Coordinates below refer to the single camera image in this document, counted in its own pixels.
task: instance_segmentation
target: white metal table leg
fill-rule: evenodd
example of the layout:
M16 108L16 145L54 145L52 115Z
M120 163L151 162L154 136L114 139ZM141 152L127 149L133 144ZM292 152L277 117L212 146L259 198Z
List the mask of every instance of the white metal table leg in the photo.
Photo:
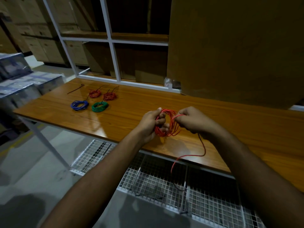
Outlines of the white metal table leg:
M51 145L40 130L28 119L19 117L20 120L38 137L38 139L55 155L55 157L69 170L70 165L63 159L58 151Z

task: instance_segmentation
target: wire mesh shelf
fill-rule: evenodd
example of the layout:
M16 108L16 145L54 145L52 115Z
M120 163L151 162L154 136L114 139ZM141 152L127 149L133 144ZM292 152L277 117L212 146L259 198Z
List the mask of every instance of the wire mesh shelf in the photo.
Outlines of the wire mesh shelf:
M71 172L83 176L114 147L94 139L71 164ZM179 163L171 175L172 164L138 153L117 190L211 227L265 228L234 179Z

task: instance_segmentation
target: gray floor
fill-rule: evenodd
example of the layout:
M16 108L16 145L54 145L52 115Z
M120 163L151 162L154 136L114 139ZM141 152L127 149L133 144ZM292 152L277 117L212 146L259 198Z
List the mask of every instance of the gray floor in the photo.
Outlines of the gray floor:
M32 56L27 57L27 60L37 71L64 73L68 80L74 78L71 69L47 67ZM72 163L91 141L90 138L54 127L40 128L68 163ZM0 227L39 227L79 178L65 170L31 132L0 146ZM205 226L116 191L94 227Z

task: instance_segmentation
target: person's right arm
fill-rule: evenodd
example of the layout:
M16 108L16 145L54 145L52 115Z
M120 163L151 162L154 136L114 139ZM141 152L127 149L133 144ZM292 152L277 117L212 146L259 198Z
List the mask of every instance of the person's right arm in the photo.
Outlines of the person's right arm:
M209 140L221 155L267 228L304 227L304 195L218 123L194 107L175 120Z

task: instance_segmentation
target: wooden table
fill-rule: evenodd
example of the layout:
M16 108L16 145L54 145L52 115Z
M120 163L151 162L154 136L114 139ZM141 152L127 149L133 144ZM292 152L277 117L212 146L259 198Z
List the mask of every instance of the wooden table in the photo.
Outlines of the wooden table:
M80 84L85 86L67 95ZM70 104L73 101L85 100L90 89L100 86L101 92L105 93L117 85L76 78L15 110L15 113L29 120L119 142L139 123L147 111L158 107L178 111L194 106L234 133L270 167L304 192L303 112L215 101L123 85L119 86L116 92L118 99L109 102L110 106L104 112L95 113L91 110L92 104L101 101L101 97L88 99L90 106L84 111L71 109ZM42 138L42 134L35 128L31 129L35 130L45 143L46 139ZM207 149L204 157L185 159L205 168L229 173L229 168L214 146L206 140L204 144ZM197 135L185 129L175 137L155 137L143 149L170 159L184 154L203 153Z

